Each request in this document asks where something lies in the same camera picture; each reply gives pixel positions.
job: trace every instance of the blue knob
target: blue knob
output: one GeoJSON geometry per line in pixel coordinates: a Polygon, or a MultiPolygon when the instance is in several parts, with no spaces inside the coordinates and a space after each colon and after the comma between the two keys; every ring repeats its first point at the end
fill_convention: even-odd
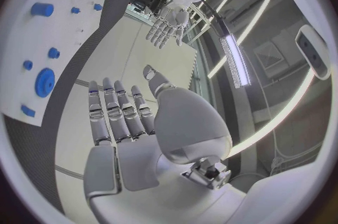
{"type": "Polygon", "coordinates": [[[30,116],[30,117],[34,117],[35,116],[35,110],[31,110],[30,108],[26,107],[25,105],[21,106],[21,110],[27,116],[30,116]]]}
{"type": "Polygon", "coordinates": [[[30,9],[30,13],[35,16],[49,17],[53,14],[54,6],[50,3],[35,3],[30,9]]]}
{"type": "Polygon", "coordinates": [[[23,65],[24,65],[24,68],[25,68],[26,70],[30,70],[30,69],[32,69],[32,67],[33,67],[33,62],[32,62],[32,61],[29,61],[29,60],[26,60],[26,61],[24,61],[23,65]]]}
{"type": "Polygon", "coordinates": [[[102,5],[100,5],[99,3],[95,3],[95,4],[94,4],[94,9],[95,9],[96,11],[100,11],[100,10],[102,10],[102,5]]]}
{"type": "Polygon", "coordinates": [[[56,48],[51,48],[48,51],[48,57],[52,59],[57,59],[60,57],[60,51],[58,51],[56,48]]]}
{"type": "Polygon", "coordinates": [[[54,84],[54,71],[50,68],[44,68],[40,71],[35,81],[35,92],[39,97],[46,97],[53,90],[54,84]]]}
{"type": "Polygon", "coordinates": [[[73,14],[79,14],[80,13],[80,8],[78,8],[78,7],[72,7],[72,9],[70,11],[73,14]]]}

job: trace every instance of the blue button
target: blue button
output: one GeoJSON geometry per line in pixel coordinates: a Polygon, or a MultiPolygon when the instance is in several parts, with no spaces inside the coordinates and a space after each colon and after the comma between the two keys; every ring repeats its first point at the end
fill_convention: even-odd
{"type": "Polygon", "coordinates": [[[53,14],[54,6],[50,3],[35,3],[30,9],[32,15],[49,17],[53,14]]]}
{"type": "Polygon", "coordinates": [[[102,10],[102,5],[100,5],[99,3],[95,3],[95,4],[94,4],[94,9],[95,9],[96,11],[100,11],[100,10],[102,10]]]}
{"type": "Polygon", "coordinates": [[[35,110],[31,110],[30,108],[26,107],[25,105],[21,106],[21,110],[27,116],[30,116],[30,117],[34,117],[35,116],[35,110]]]}
{"type": "Polygon", "coordinates": [[[46,97],[53,90],[54,84],[54,71],[49,68],[44,68],[40,71],[35,81],[35,92],[39,97],[46,97]]]}
{"type": "Polygon", "coordinates": [[[80,13],[80,8],[72,7],[72,9],[71,9],[70,11],[71,11],[71,13],[73,13],[73,14],[79,14],[79,13],[80,13]]]}
{"type": "Polygon", "coordinates": [[[29,61],[29,60],[26,60],[26,61],[24,61],[23,65],[24,65],[24,68],[25,68],[26,70],[30,70],[30,69],[32,69],[32,67],[33,67],[33,62],[32,62],[32,61],[29,61]]]}
{"type": "Polygon", "coordinates": [[[60,51],[58,51],[56,48],[51,48],[48,51],[48,57],[52,59],[57,59],[60,57],[60,51]]]}

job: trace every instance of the blue cylinder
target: blue cylinder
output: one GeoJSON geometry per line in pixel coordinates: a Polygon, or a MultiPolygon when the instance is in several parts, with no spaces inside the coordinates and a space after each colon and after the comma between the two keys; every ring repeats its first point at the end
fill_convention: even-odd
{"type": "Polygon", "coordinates": [[[21,105],[21,110],[23,111],[24,114],[26,114],[27,116],[30,117],[34,117],[35,116],[35,110],[32,110],[30,108],[28,108],[25,105],[21,105]]]}
{"type": "Polygon", "coordinates": [[[60,57],[60,51],[58,51],[56,48],[51,48],[48,51],[48,57],[51,59],[57,59],[60,57]]]}
{"type": "Polygon", "coordinates": [[[26,70],[30,70],[33,67],[33,62],[29,61],[29,60],[26,60],[26,61],[24,61],[23,66],[24,66],[24,68],[26,70]]]}
{"type": "Polygon", "coordinates": [[[70,11],[73,14],[79,14],[80,13],[80,8],[78,8],[78,7],[72,7],[72,9],[70,11]]]}
{"type": "Polygon", "coordinates": [[[30,9],[30,13],[35,16],[49,17],[53,14],[54,6],[50,3],[35,3],[30,9]]]}
{"type": "Polygon", "coordinates": [[[54,71],[50,68],[44,68],[40,71],[35,81],[35,92],[39,97],[46,97],[53,90],[54,84],[54,71]]]}
{"type": "Polygon", "coordinates": [[[95,4],[94,4],[94,9],[95,9],[96,11],[100,11],[100,10],[102,10],[102,5],[100,5],[99,3],[95,3],[95,4]]]}

